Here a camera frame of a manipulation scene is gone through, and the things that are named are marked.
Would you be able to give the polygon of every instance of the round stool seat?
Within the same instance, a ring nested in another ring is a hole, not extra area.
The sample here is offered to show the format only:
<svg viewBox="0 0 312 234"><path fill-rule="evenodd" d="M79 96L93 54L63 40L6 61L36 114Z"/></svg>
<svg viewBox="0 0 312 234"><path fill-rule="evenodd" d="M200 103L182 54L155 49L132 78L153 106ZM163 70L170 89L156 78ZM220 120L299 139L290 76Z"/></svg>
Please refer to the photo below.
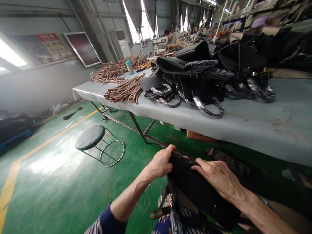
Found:
<svg viewBox="0 0 312 234"><path fill-rule="evenodd" d="M105 135L105 128L102 125L94 125L85 130L76 141L77 150L89 150L94 147Z"/></svg>

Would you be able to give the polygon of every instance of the cardboard box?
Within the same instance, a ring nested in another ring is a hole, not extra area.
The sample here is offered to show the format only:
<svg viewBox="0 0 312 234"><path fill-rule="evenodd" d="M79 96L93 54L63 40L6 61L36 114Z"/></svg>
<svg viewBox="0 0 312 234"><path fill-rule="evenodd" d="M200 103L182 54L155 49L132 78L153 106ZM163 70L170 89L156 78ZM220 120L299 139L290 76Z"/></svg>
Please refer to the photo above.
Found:
<svg viewBox="0 0 312 234"><path fill-rule="evenodd" d="M170 128L174 128L175 130L181 131L181 128L175 127L174 125L166 123L164 121L159 121L159 123L164 125L164 126L167 126L167 127L170 127Z"/></svg>
<svg viewBox="0 0 312 234"><path fill-rule="evenodd" d="M205 135L199 134L197 132L193 132L191 130L186 130L186 137L196 140L203 140L203 141L209 141L209 142L217 142L217 139L207 137Z"/></svg>

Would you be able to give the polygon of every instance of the patterned sleeve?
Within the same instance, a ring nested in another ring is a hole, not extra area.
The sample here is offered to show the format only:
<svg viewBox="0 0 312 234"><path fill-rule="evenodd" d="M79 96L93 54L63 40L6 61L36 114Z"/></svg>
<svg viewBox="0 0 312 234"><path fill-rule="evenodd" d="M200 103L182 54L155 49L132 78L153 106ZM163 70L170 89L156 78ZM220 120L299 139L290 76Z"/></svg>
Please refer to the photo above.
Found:
<svg viewBox="0 0 312 234"><path fill-rule="evenodd" d="M175 42L177 40L180 40L180 33L178 33L178 32L175 33Z"/></svg>
<svg viewBox="0 0 312 234"><path fill-rule="evenodd" d="M111 205L100 214L85 234L125 234L127 223L118 221L111 212Z"/></svg>

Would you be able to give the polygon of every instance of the air conditioner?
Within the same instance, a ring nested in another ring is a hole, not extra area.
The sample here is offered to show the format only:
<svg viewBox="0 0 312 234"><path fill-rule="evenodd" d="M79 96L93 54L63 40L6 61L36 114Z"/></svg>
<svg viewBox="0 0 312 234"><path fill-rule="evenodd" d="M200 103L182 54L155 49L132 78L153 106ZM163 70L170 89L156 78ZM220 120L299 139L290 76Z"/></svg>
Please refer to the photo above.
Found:
<svg viewBox="0 0 312 234"><path fill-rule="evenodd" d="M132 56L124 30L114 29L109 32L109 35L118 59L126 59L128 56Z"/></svg>

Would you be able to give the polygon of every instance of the hand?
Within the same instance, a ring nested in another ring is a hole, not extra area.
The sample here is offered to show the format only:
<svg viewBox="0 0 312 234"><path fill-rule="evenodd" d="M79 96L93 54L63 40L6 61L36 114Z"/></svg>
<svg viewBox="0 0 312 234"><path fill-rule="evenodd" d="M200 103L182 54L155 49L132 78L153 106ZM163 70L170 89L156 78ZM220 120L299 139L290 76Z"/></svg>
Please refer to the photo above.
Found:
<svg viewBox="0 0 312 234"><path fill-rule="evenodd" d="M205 161L196 159L198 166L192 166L198 171L227 201L238 205L245 200L248 190L238 181L237 177L223 161Z"/></svg>
<svg viewBox="0 0 312 234"><path fill-rule="evenodd" d="M172 170L172 164L169 163L171 152L175 151L174 145L169 145L167 148L157 152L152 161L144 169L150 176L150 181L156 178L167 175Z"/></svg>

